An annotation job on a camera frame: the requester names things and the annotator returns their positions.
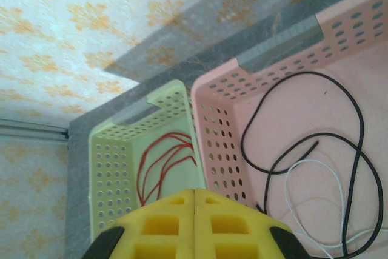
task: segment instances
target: pink plastic basket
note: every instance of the pink plastic basket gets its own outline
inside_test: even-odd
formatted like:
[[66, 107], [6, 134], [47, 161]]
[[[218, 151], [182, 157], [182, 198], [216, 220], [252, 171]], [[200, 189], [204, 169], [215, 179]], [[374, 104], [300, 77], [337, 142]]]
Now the pink plastic basket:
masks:
[[[376, 161], [383, 187], [388, 188], [386, 154], [384, 156], [381, 150], [382, 147], [385, 150], [383, 145], [388, 145], [388, 0], [343, 0], [317, 13], [316, 18], [324, 34], [323, 41], [317, 45], [254, 74], [242, 69], [237, 59], [231, 59], [195, 81], [193, 110], [208, 189], [250, 207], [261, 204], [266, 175], [244, 161], [239, 149], [242, 132], [271, 85], [285, 76], [307, 70], [335, 78], [357, 99], [366, 120], [363, 148]], [[324, 79], [294, 77], [280, 85], [263, 105], [252, 125], [256, 130], [251, 130], [246, 139], [247, 154], [256, 165], [269, 169], [296, 140], [321, 129], [342, 133], [356, 141], [359, 129], [353, 111], [343, 93]], [[338, 141], [321, 140], [313, 158], [329, 160], [346, 185], [354, 151], [339, 145]], [[293, 151], [289, 165], [309, 146]], [[287, 163], [282, 165], [280, 169], [287, 167]], [[318, 166], [301, 167], [298, 171], [309, 176], [314, 167]], [[368, 174], [367, 178], [357, 181], [355, 191], [362, 193], [364, 198], [371, 177]], [[303, 180], [295, 186], [298, 189], [295, 201], [306, 199], [310, 191], [318, 191], [322, 185], [315, 182], [321, 178], [333, 181], [326, 171], [318, 178]], [[284, 178], [280, 175], [275, 176], [269, 192], [272, 197], [269, 207], [275, 218], [285, 216], [287, 209], [282, 181]], [[336, 188], [325, 191], [338, 201]], [[365, 209], [360, 212], [366, 214], [365, 219], [373, 221], [376, 198], [370, 195], [366, 199], [366, 205], [370, 203], [373, 211], [371, 214], [366, 214]]]

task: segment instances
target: black wire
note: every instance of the black wire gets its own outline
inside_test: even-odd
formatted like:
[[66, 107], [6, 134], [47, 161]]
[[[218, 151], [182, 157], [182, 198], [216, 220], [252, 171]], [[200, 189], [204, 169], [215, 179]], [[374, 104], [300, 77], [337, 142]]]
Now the black wire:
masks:
[[[263, 169], [255, 164], [253, 164], [248, 156], [246, 155], [246, 152], [245, 152], [245, 148], [244, 148], [244, 141], [245, 141], [245, 138], [246, 138], [246, 135], [247, 135], [247, 132], [250, 128], [250, 126], [252, 125], [254, 119], [256, 118], [265, 98], [268, 96], [268, 94], [274, 89], [276, 88], [278, 85], [280, 85], [281, 83], [283, 83], [284, 81], [290, 79], [290, 78], [293, 78], [295, 76], [298, 76], [298, 75], [306, 75], [306, 74], [309, 74], [309, 75], [316, 75], [316, 76], [320, 76], [332, 83], [334, 83], [337, 87], [339, 87], [344, 93], [345, 95], [348, 97], [348, 99], [350, 99], [350, 101], [352, 102], [355, 110], [356, 110], [356, 113], [358, 115], [358, 119], [359, 119], [359, 122], [360, 122], [360, 135], [359, 135], [359, 138], [358, 138], [358, 144], [355, 145], [353, 142], [351, 142], [350, 140], [348, 140], [347, 138], [343, 137], [343, 136], [340, 136], [340, 135], [337, 135], [335, 133], [327, 133], [327, 132], [321, 132], [321, 133], [315, 133], [313, 135], [309, 135], [301, 140], [299, 140], [298, 142], [296, 142], [293, 146], [291, 146], [289, 149], [287, 149], [276, 161], [275, 163], [272, 165], [271, 169], [270, 170], [266, 170], [266, 169]], [[245, 161], [250, 165], [252, 166], [254, 169], [260, 171], [260, 172], [263, 172], [263, 173], [266, 173], [268, 174], [267, 176], [267, 181], [266, 181], [266, 188], [265, 188], [265, 191], [264, 191], [264, 204], [263, 204], [263, 210], [260, 208], [260, 206], [257, 204], [256, 207], [258, 208], [258, 210], [260, 212], [263, 212], [264, 214], [267, 213], [267, 197], [268, 197], [268, 192], [269, 192], [269, 184], [270, 184], [270, 178], [272, 175], [279, 175], [279, 174], [283, 174], [283, 173], [286, 173], [288, 169], [284, 169], [284, 170], [280, 170], [280, 171], [275, 171], [275, 168], [276, 166], [283, 160], [283, 158], [288, 154], [290, 153], [294, 148], [296, 148], [297, 146], [299, 146], [301, 143], [311, 139], [311, 138], [315, 138], [315, 137], [319, 137], [319, 136], [331, 136], [331, 137], [334, 137], [334, 138], [337, 138], [341, 141], [344, 141], [345, 143], [347, 143], [348, 145], [350, 145], [351, 147], [353, 147], [355, 150], [356, 150], [356, 155], [355, 155], [355, 159], [354, 159], [354, 162], [353, 162], [353, 167], [352, 167], [352, 174], [351, 174], [351, 177], [350, 177], [350, 183], [349, 183], [349, 192], [348, 192], [348, 198], [347, 198], [347, 205], [346, 205], [346, 210], [345, 210], [345, 214], [344, 214], [344, 221], [343, 221], [343, 231], [342, 231], [342, 234], [341, 234], [341, 240], [342, 240], [342, 247], [343, 247], [343, 252], [344, 252], [344, 255], [343, 256], [340, 256], [340, 257], [336, 257], [336, 259], [348, 259], [348, 258], [353, 258], [361, 253], [363, 253], [367, 248], [370, 247], [370, 245], [372, 245], [372, 243], [375, 241], [380, 229], [381, 229], [381, 225], [383, 223], [383, 213], [384, 213], [384, 200], [383, 200], [383, 187], [381, 185], [381, 181], [380, 181], [380, 178], [378, 176], [378, 173], [376, 171], [376, 169], [374, 168], [372, 162], [369, 160], [369, 158], [365, 155], [365, 153], [362, 151], [362, 145], [363, 145], [363, 141], [364, 141], [364, 118], [363, 118], [363, 114], [361, 112], [361, 109], [360, 107], [358, 106], [357, 102], [355, 101], [354, 97], [345, 89], [345, 87], [343, 87], [338, 81], [334, 80], [333, 78], [325, 75], [325, 74], [322, 74], [322, 73], [318, 73], [318, 72], [299, 72], [299, 73], [296, 73], [294, 75], [290, 75], [288, 77], [285, 77], [284, 79], [280, 80], [279, 82], [277, 82], [276, 84], [274, 84], [273, 86], [271, 86], [271, 88], [264, 94], [264, 96], [261, 98], [261, 101], [259, 102], [255, 112], [253, 113], [251, 119], [249, 120], [246, 128], [244, 129], [244, 132], [242, 133], [242, 137], [241, 137], [241, 143], [240, 143], [240, 149], [241, 149], [241, 153], [242, 153], [242, 156], [244, 157]], [[307, 155], [309, 153], [312, 152], [312, 150], [318, 145], [318, 141], [316, 141], [314, 143], [314, 145], [302, 156], [301, 159], [299, 160], [302, 160], [304, 159], [305, 157], [307, 157]], [[354, 190], [354, 184], [355, 184], [355, 177], [356, 177], [356, 172], [357, 172], [357, 166], [358, 166], [358, 162], [360, 160], [360, 156], [365, 160], [365, 162], [367, 163], [367, 165], [369, 166], [370, 170], [372, 171], [372, 174], [375, 178], [375, 181], [376, 181], [376, 186], [377, 186], [377, 192], [378, 192], [378, 219], [377, 219], [377, 222], [376, 222], [376, 226], [370, 236], [370, 238], [368, 239], [368, 241], [361, 247], [359, 248], [358, 250], [352, 252], [352, 253], [348, 253], [347, 251], [347, 246], [346, 246], [346, 238], [347, 238], [347, 227], [348, 227], [348, 224], [349, 224], [349, 216], [350, 216], [350, 208], [352, 206], [352, 198], [353, 198], [353, 190]]]

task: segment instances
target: wallpaper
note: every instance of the wallpaper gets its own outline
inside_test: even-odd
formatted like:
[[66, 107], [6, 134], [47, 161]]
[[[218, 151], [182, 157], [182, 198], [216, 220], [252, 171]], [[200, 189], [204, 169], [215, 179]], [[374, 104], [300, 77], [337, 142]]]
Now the wallpaper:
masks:
[[63, 258], [67, 146], [0, 140], [1, 258]]
[[[66, 127], [132, 88], [136, 71], [103, 69], [196, 1], [0, 0], [0, 118]], [[149, 61], [174, 64], [173, 50]]]

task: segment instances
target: light green plastic basket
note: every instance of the light green plastic basket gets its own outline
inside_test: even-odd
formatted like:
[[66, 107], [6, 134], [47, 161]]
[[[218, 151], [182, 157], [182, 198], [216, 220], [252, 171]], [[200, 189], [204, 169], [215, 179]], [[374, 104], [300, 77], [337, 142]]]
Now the light green plastic basket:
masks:
[[[168, 132], [186, 133], [192, 137], [194, 151], [184, 149], [173, 161], [192, 155], [197, 166], [187, 160], [171, 168], [163, 182], [161, 196], [184, 189], [205, 188], [189, 94], [181, 81], [170, 81], [91, 131], [89, 199], [92, 240], [108, 224], [140, 207], [136, 193], [140, 157], [154, 140]], [[143, 172], [176, 144], [176, 140], [167, 139], [154, 147], [147, 155]], [[149, 193], [159, 180], [163, 163], [158, 164], [147, 177], [145, 193]], [[150, 197], [149, 203], [156, 200], [156, 193]]]

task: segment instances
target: basket hole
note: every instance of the basket hole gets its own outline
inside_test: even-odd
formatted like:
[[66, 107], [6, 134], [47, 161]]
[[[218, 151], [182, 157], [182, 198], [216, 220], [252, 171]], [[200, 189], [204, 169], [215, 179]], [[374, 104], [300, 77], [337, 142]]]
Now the basket hole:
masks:
[[372, 9], [378, 9], [379, 7], [381, 7], [383, 5], [383, 1], [378, 1], [376, 3], [374, 3], [374, 5], [372, 5]]
[[350, 18], [356, 19], [356, 18], [359, 18], [360, 16], [361, 16], [361, 12], [356, 12], [356, 13], [352, 14], [352, 16]]
[[340, 30], [339, 32], [336, 32], [336, 33], [335, 33], [335, 36], [336, 36], [336, 37], [339, 37], [339, 36], [342, 36], [344, 33], [345, 33], [345, 31]]
[[174, 215], [151, 215], [145, 219], [143, 235], [178, 235], [179, 217]]
[[379, 19], [379, 18], [382, 17], [382, 16], [383, 16], [383, 13], [380, 12], [380, 13], [375, 14], [375, 15], [372, 17], [372, 19], [375, 21], [376, 19]]
[[213, 234], [249, 234], [247, 221], [239, 215], [212, 215], [210, 221]]
[[377, 25], [375, 25], [373, 27], [374, 30], [378, 29], [379, 27], [382, 27], [383, 26], [383, 23], [382, 22], [379, 22]]
[[341, 24], [342, 24], [342, 21], [337, 21], [337, 22], [335, 22], [335, 23], [332, 25], [332, 29], [336, 29], [336, 28], [339, 27]]
[[353, 29], [357, 29], [358, 27], [361, 27], [364, 23], [362, 21], [357, 22], [355, 25], [353, 25]]

